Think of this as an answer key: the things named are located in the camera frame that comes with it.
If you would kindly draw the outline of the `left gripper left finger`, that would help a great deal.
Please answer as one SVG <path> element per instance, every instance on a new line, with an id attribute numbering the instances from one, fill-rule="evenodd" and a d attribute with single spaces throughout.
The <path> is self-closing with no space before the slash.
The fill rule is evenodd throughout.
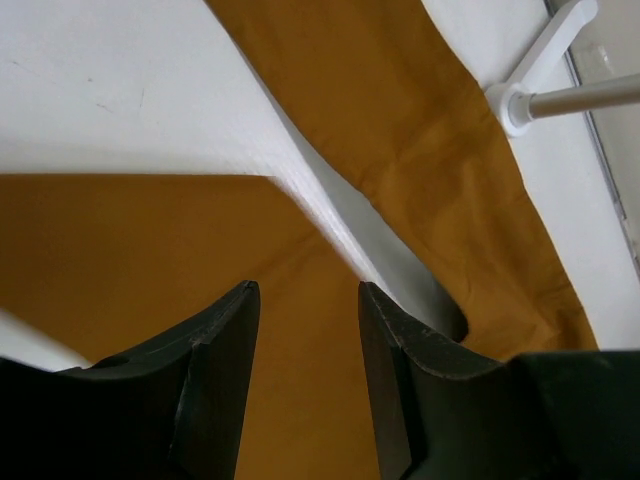
<path id="1" fill-rule="evenodd" d="M 1 362 L 5 479 L 230 479 L 260 318 L 244 281 L 89 368 Z"/>

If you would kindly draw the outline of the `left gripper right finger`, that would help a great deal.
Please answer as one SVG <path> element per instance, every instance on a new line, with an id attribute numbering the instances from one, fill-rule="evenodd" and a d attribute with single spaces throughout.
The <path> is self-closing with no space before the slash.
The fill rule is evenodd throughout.
<path id="1" fill-rule="evenodd" d="M 479 355 L 359 287 L 384 479 L 635 479 L 639 354 Z"/>

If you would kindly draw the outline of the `brown trousers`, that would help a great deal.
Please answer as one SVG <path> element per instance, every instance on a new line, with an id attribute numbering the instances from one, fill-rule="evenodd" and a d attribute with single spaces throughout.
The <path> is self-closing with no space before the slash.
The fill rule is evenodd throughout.
<path id="1" fill-rule="evenodd" d="M 483 91 L 419 1 L 215 1 L 303 137 L 431 270 L 496 360 L 593 350 Z M 261 319 L 241 479 L 375 479 L 358 280 L 253 176 L 9 175 L 1 301 L 92 360 L 243 280 Z"/>

